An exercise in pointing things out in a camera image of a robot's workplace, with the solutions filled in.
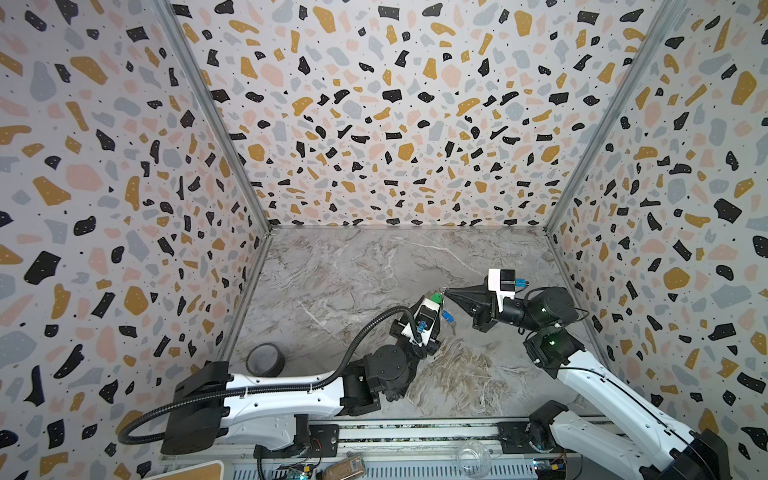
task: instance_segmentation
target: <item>gray marble surface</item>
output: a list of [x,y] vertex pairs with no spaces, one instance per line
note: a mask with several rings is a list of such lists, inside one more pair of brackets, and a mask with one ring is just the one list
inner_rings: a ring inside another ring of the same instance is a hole
[[[492,267],[514,268],[531,288],[564,285],[540,229],[275,230],[231,369],[247,373],[248,352],[272,342],[286,355],[281,376],[334,370],[376,314],[434,290],[480,284]],[[480,333],[451,300],[444,308],[455,333],[443,322],[442,346],[419,364],[406,398],[382,397],[382,409],[366,418],[527,416],[549,399],[577,399],[531,364],[517,329],[499,324]],[[569,330],[591,345],[584,326]],[[385,321],[355,358],[394,342]]]

